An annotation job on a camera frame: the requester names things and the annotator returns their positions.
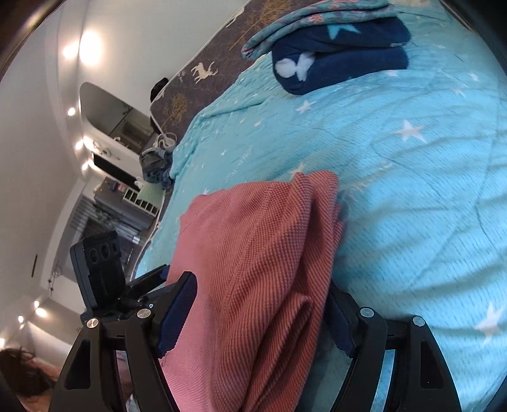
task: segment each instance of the pink knit blanket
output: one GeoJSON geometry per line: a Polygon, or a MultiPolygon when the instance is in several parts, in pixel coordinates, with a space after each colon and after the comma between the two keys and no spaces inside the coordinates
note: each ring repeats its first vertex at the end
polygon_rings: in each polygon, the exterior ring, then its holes
{"type": "Polygon", "coordinates": [[[342,231],[337,191],[319,171],[192,201],[167,282],[192,271],[197,298],[161,361],[182,412],[296,408],[342,231]]]}

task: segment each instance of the light blue comforter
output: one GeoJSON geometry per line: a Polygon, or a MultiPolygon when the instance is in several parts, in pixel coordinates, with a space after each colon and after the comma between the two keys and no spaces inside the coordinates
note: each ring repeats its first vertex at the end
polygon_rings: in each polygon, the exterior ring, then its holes
{"type": "MultiPolygon", "coordinates": [[[[196,195],[332,170],[348,222],[335,283],[386,318],[424,317],[463,410],[478,412],[507,374],[507,81],[440,6],[400,9],[413,35],[408,70],[295,97],[261,58],[195,118],[138,274],[170,262],[196,195]]],[[[327,412],[348,364],[323,329],[301,410],[327,412]]],[[[391,367],[389,353],[373,411],[391,367]]]]}

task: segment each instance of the white star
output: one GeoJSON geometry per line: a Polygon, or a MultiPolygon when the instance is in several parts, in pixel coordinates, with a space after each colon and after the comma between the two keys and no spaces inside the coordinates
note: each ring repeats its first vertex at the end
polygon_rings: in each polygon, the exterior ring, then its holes
{"type": "Polygon", "coordinates": [[[301,162],[296,169],[291,170],[289,172],[290,175],[291,175],[291,180],[294,178],[294,176],[296,175],[296,173],[302,173],[303,170],[305,169],[305,167],[306,167],[306,165],[303,162],[301,162]]]}
{"type": "Polygon", "coordinates": [[[459,89],[459,88],[458,88],[458,89],[452,89],[452,91],[453,91],[454,93],[456,93],[456,94],[461,94],[463,97],[466,97],[466,96],[465,96],[465,93],[463,93],[463,90],[461,90],[461,89],[459,89]]]}
{"type": "Polygon", "coordinates": [[[360,34],[361,32],[354,27],[353,24],[328,24],[328,34],[331,40],[336,39],[336,36],[340,32],[340,30],[351,31],[352,33],[360,34]]]}
{"type": "Polygon", "coordinates": [[[495,311],[493,303],[489,302],[488,311],[486,313],[486,319],[481,320],[477,325],[474,326],[475,330],[481,331],[486,337],[482,346],[487,345],[493,339],[493,335],[500,333],[501,330],[498,327],[498,321],[505,310],[505,306],[495,311]]]}
{"type": "Polygon", "coordinates": [[[401,134],[404,142],[406,142],[410,137],[414,137],[426,143],[424,137],[421,135],[421,133],[419,133],[422,129],[424,129],[424,126],[414,127],[410,124],[408,120],[404,120],[403,129],[397,130],[394,133],[401,134]]]}
{"type": "Polygon", "coordinates": [[[314,104],[314,103],[315,103],[314,101],[313,101],[312,103],[309,103],[309,102],[308,102],[308,100],[305,100],[305,102],[303,103],[303,105],[302,105],[301,107],[298,107],[298,108],[296,109],[296,112],[299,112],[299,114],[301,114],[301,113],[303,113],[303,112],[305,112],[305,111],[309,110],[309,109],[310,109],[310,106],[311,106],[312,104],[314,104]]]}

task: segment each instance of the metal screw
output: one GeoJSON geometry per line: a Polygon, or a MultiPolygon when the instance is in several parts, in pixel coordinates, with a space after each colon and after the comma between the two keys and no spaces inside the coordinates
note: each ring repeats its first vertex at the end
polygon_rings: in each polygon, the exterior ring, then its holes
{"type": "Polygon", "coordinates": [[[137,312],[137,317],[140,319],[146,319],[149,315],[152,314],[152,311],[149,309],[141,309],[139,312],[137,312]]]}
{"type": "Polygon", "coordinates": [[[414,325],[416,326],[424,326],[426,324],[424,319],[420,316],[416,316],[414,319],[412,319],[412,322],[414,322],[414,325]]]}
{"type": "Polygon", "coordinates": [[[90,329],[93,329],[97,325],[98,325],[97,318],[91,318],[90,320],[88,320],[88,322],[86,322],[86,326],[89,327],[90,329]]]}
{"type": "Polygon", "coordinates": [[[361,316],[363,316],[364,318],[372,318],[373,315],[375,314],[375,312],[370,309],[369,307],[363,307],[360,311],[361,313],[361,316]]]}

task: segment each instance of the green item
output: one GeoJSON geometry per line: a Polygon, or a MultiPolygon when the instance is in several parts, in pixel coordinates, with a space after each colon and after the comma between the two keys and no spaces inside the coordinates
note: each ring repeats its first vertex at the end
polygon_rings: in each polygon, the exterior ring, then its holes
{"type": "Polygon", "coordinates": [[[155,184],[145,182],[137,195],[137,199],[151,203],[157,209],[160,209],[164,199],[164,189],[162,189],[162,183],[155,184]]]}

